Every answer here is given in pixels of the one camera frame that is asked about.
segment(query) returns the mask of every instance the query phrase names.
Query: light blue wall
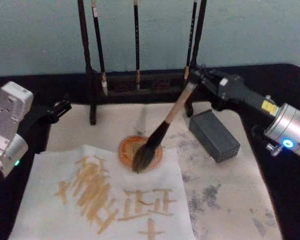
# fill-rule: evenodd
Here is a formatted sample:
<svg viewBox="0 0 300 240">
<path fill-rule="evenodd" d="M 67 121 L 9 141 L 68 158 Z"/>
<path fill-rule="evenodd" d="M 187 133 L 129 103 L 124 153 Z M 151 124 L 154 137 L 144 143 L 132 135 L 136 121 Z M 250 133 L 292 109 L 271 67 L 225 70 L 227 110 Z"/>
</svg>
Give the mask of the light blue wall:
<svg viewBox="0 0 300 240">
<path fill-rule="evenodd" d="M 90 1 L 84 2 L 99 70 Z M 133 2 L 98 2 L 107 72 L 135 69 Z M 141 70 L 184 67 L 192 7 L 193 0 L 139 0 Z M 208 0 L 197 62 L 300 66 L 300 0 Z M 0 76 L 84 70 L 76 0 L 0 0 Z"/>
</svg>

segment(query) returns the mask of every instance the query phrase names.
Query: blue led light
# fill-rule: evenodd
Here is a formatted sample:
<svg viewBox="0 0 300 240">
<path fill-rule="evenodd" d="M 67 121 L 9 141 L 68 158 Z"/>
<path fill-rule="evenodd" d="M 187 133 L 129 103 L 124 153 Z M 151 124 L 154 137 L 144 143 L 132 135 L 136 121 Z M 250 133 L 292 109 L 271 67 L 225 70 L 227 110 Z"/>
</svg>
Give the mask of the blue led light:
<svg viewBox="0 0 300 240">
<path fill-rule="evenodd" d="M 294 147 L 294 142 L 289 139 L 285 139 L 282 141 L 282 145 L 285 146 L 287 149 L 291 149 Z"/>
</svg>

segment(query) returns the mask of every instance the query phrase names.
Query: orange dish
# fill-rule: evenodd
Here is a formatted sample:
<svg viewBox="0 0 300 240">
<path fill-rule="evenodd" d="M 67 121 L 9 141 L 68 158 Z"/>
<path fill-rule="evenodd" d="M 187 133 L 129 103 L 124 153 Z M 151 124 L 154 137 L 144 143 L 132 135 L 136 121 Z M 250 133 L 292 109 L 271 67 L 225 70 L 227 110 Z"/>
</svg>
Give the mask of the orange dish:
<svg viewBox="0 0 300 240">
<path fill-rule="evenodd" d="M 120 161 L 132 170 L 132 163 L 134 160 L 134 155 L 137 150 L 147 142 L 148 138 L 146 136 L 129 136 L 124 139 L 119 146 L 119 159 Z M 160 145 L 154 155 L 154 159 L 150 163 L 148 169 L 155 168 L 162 160 L 163 150 Z"/>
</svg>

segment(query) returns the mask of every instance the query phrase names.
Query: black table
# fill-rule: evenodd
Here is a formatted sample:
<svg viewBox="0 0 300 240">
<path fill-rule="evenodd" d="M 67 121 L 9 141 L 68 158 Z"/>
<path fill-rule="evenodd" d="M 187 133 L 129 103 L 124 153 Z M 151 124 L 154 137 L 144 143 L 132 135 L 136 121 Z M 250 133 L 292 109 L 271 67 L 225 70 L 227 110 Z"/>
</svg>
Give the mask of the black table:
<svg viewBox="0 0 300 240">
<path fill-rule="evenodd" d="M 278 106 L 288 103 L 300 110 L 299 67 L 291 64 L 269 64 L 218 69 L 242 76 L 248 87 L 264 96 L 271 95 Z M 182 70 L 159 72 L 161 74 L 175 72 L 182 76 Z M 65 94 L 68 94 L 72 103 L 89 104 L 88 83 L 84 74 L 0 77 L 0 87 L 8 81 L 14 81 L 35 93 L 38 104 L 52 105 L 60 101 Z M 141 97 L 134 95 L 123 96 L 121 99 L 110 96 L 108 99 L 100 97 L 98 101 L 101 104 L 174 102 L 179 94 L 174 92 Z M 194 94 L 194 100 L 200 99 L 202 100 L 198 93 Z M 242 122 L 274 205 L 282 235 L 286 240 L 299 240 L 300 157 L 284 150 L 278 157 L 273 158 L 252 138 L 253 125 L 245 119 L 242 119 Z M 13 169 L 3 183 L 0 183 L 0 240 L 9 237 L 28 181 L 34 154 L 46 149 L 49 130 L 49 126 L 39 125 L 31 129 L 31 133 L 26 137 L 29 151 L 22 158 L 21 164 Z"/>
</svg>

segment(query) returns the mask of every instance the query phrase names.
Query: gray block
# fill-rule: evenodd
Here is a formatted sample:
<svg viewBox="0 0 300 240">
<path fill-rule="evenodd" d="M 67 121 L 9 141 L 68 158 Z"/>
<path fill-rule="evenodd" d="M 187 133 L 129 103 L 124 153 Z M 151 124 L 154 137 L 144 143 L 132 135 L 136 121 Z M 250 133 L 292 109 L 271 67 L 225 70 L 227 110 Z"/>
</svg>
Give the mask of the gray block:
<svg viewBox="0 0 300 240">
<path fill-rule="evenodd" d="M 240 143 L 212 110 L 191 117 L 189 129 L 217 163 L 233 158 L 239 152 Z"/>
</svg>

